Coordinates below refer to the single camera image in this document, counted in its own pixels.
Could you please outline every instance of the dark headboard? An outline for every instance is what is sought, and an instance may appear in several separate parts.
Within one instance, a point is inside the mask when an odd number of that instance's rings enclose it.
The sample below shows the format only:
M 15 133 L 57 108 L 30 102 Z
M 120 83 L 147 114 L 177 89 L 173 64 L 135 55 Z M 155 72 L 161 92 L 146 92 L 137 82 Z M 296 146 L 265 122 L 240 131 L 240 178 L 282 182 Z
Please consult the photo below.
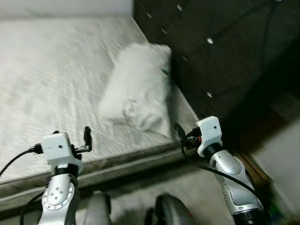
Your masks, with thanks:
M 171 47 L 172 76 L 199 118 L 218 116 L 228 133 L 299 72 L 299 0 L 135 0 L 134 19 Z

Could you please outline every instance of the white mattress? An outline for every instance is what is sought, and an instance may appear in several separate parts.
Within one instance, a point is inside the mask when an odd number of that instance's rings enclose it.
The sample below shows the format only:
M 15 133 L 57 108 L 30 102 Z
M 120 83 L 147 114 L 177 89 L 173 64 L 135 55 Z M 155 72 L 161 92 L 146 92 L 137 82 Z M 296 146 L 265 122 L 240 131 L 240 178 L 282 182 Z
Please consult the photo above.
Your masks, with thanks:
M 131 17 L 3 21 L 0 34 L 0 167 L 55 130 L 81 146 L 84 127 L 91 128 L 93 151 L 83 154 L 83 162 L 173 142 L 112 125 L 97 111 L 111 57 L 132 42 L 147 41 Z M 194 114 L 176 91 L 171 114 L 191 129 Z M 0 183 L 48 171 L 43 155 L 25 155 Z

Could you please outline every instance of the headboard button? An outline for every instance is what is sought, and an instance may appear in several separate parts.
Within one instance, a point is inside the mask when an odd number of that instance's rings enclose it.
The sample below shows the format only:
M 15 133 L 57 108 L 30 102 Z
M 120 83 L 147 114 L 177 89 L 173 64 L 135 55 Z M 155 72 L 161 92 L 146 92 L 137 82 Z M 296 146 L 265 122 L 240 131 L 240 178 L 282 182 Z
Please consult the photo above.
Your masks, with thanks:
M 208 97 L 210 97 L 210 98 L 212 98 L 212 97 L 214 96 L 210 91 L 207 91 L 207 92 L 206 92 L 206 95 L 207 95 Z
M 152 16 L 151 16 L 150 13 L 148 13 L 148 12 L 146 12 L 146 13 L 147 13 L 147 16 L 148 16 L 149 18 L 152 18 Z
M 164 33 L 164 34 L 167 34 L 167 31 L 165 29 L 161 29 L 161 31 Z
M 212 45 L 214 43 L 214 40 L 211 39 L 210 37 L 206 39 L 207 40 L 207 43 Z
M 177 5 L 177 9 L 179 10 L 179 11 L 181 11 L 182 12 L 182 10 L 183 10 L 183 8 L 182 8 L 182 6 L 181 5 Z

